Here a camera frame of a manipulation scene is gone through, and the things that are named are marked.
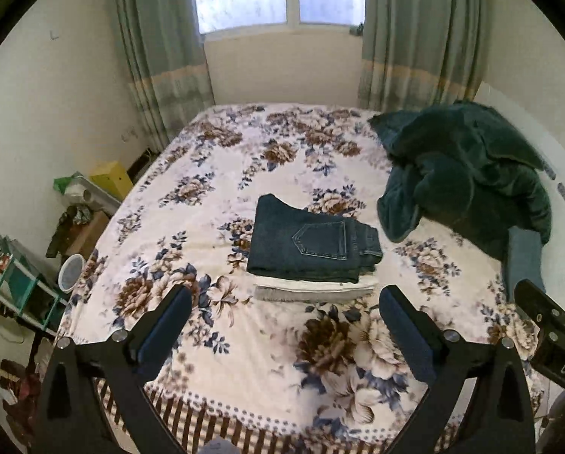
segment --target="yellow box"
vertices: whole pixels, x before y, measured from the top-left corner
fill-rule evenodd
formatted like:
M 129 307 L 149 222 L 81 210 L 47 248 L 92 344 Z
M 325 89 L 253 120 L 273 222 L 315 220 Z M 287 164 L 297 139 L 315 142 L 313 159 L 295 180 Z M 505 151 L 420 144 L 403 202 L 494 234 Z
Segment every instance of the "yellow box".
M 119 162 L 109 162 L 97 167 L 91 173 L 90 179 L 120 201 L 123 201 L 133 188 L 127 171 Z

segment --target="screw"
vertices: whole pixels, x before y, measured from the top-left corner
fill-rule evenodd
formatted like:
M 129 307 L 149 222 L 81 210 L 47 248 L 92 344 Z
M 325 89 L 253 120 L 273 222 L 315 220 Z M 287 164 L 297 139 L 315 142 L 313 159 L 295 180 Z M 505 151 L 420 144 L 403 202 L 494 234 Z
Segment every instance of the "screw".
M 456 330 L 454 329 L 447 329 L 444 332 L 444 337 L 447 339 L 447 341 L 450 341 L 451 343 L 456 343 L 461 338 L 461 335 L 457 333 Z
M 514 345 L 514 340 L 511 338 L 508 338 L 507 336 L 501 338 L 501 344 L 506 347 L 508 350 L 511 350 L 515 345 Z
M 127 338 L 127 335 L 129 333 L 126 332 L 126 330 L 124 329 L 117 329 L 114 333 L 112 333 L 112 341 L 116 341 L 117 343 L 120 343 L 121 341 L 125 341 L 125 339 Z
M 64 350 L 68 345 L 70 345 L 70 338 L 64 336 L 63 338 L 58 339 L 56 346 L 60 348 L 60 350 Z

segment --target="teal shelf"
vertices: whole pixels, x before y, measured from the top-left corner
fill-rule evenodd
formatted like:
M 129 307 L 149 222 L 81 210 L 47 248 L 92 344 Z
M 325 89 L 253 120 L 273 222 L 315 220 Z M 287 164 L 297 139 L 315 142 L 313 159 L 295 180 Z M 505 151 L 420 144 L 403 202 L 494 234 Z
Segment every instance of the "teal shelf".
M 10 258 L 0 276 L 0 302 L 34 327 L 55 336 L 68 303 L 68 296 L 55 285 L 48 283 L 16 246 L 15 241 L 6 237 L 5 245 L 4 251 Z M 5 282 L 9 287 L 11 299 L 2 295 L 1 290 Z M 30 312 L 30 308 L 37 306 L 40 317 Z

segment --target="white folded cloth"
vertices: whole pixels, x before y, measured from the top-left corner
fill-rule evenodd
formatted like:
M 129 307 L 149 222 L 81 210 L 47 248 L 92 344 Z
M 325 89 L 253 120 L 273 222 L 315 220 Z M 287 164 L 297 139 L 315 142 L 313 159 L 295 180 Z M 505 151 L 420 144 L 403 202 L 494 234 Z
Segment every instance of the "white folded cloth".
M 283 280 L 254 276 L 255 298 L 281 302 L 313 301 L 339 302 L 369 294 L 377 286 L 373 274 L 361 275 L 358 283 L 331 281 Z

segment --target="cardboard box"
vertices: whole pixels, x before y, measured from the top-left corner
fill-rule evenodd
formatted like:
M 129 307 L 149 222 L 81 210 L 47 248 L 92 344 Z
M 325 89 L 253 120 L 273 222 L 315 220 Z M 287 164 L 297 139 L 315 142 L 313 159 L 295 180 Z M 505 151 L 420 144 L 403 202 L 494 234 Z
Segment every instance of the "cardboard box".
M 99 166 L 91 173 L 90 179 L 91 182 L 109 192 L 119 201 L 123 201 L 133 188 L 133 183 L 127 176 L 127 171 L 119 162 L 110 162 Z
M 82 257 L 85 258 L 85 261 L 87 261 L 91 256 L 91 252 L 96 247 L 100 235 L 106 230 L 109 221 L 110 219 L 106 213 L 94 213 L 91 221 L 87 225 L 84 225 L 81 229 L 81 233 L 79 233 L 72 244 L 70 244 L 65 255 L 72 256 L 73 254 L 81 254 Z

